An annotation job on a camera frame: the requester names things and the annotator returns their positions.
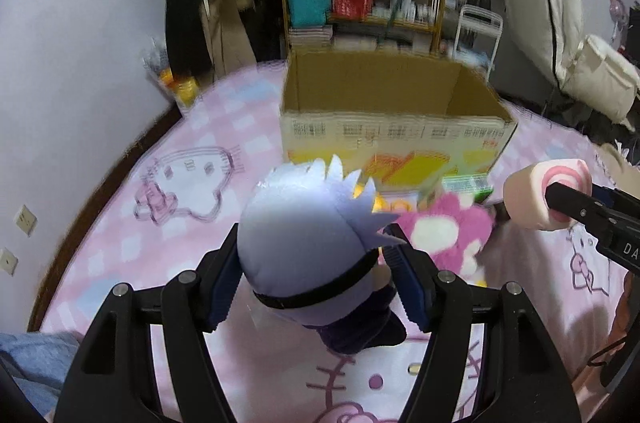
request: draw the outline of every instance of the silver bolt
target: silver bolt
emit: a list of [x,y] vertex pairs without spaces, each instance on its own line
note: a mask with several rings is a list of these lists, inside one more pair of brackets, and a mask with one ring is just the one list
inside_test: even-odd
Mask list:
[[455,281],[456,274],[452,271],[449,271],[448,269],[443,269],[442,271],[438,272],[438,279],[440,279],[440,281],[444,282],[445,284],[450,284]]
[[180,275],[178,275],[178,280],[183,284],[188,284],[196,280],[197,276],[198,275],[196,275],[196,272],[194,272],[192,269],[187,269],[184,272],[180,273]]
[[121,282],[120,284],[116,284],[111,292],[116,295],[116,297],[122,297],[126,292],[129,291],[129,286]]
[[517,282],[511,281],[507,283],[507,291],[512,295],[519,295],[522,293],[522,286]]

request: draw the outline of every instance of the black headband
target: black headband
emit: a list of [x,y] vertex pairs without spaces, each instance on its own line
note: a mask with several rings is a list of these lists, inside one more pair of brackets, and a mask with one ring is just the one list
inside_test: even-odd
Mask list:
[[338,278],[298,295],[292,295],[291,297],[270,297],[268,295],[261,295],[255,291],[254,295],[265,306],[273,309],[297,309],[320,304],[325,300],[338,296],[340,293],[344,293],[364,278],[378,262],[378,256],[379,251],[377,248],[370,249],[362,259]]

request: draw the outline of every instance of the hello kitty bed sheet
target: hello kitty bed sheet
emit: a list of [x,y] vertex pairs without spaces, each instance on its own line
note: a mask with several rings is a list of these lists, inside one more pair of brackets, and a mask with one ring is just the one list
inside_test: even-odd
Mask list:
[[[86,332],[114,284],[164,284],[219,247],[254,185],[282,161],[278,103],[284,65],[243,70],[209,90],[137,166],[79,248],[42,329]],[[530,163],[580,157],[594,182],[612,186],[588,140],[510,106],[519,126],[491,174],[495,196],[506,177]],[[596,253],[580,227],[555,233],[507,224],[479,256],[490,286],[519,281],[573,376],[609,332],[625,272]],[[397,421],[428,337],[395,309],[408,340],[353,357],[333,355],[318,336],[269,314],[244,281],[228,319],[206,335],[220,382],[241,423]],[[179,419],[162,332],[152,328],[165,414]],[[482,327],[472,332],[457,417],[473,406]]]

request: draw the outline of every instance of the magenta plush toy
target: magenta plush toy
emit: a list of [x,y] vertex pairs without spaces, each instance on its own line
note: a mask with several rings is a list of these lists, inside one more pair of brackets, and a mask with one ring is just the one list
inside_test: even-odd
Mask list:
[[404,213],[397,221],[412,246],[426,251],[439,269],[469,279],[478,270],[476,254],[493,228],[485,209],[468,195],[447,193],[429,209]]

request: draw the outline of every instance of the pink and white squishy roll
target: pink and white squishy roll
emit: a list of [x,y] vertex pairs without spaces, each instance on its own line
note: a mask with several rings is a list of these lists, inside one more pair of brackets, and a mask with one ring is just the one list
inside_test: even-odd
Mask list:
[[591,195],[591,174],[581,159],[555,159],[528,166],[511,174],[503,187],[504,206],[517,225],[553,231],[576,223],[547,206],[545,191],[551,183]]

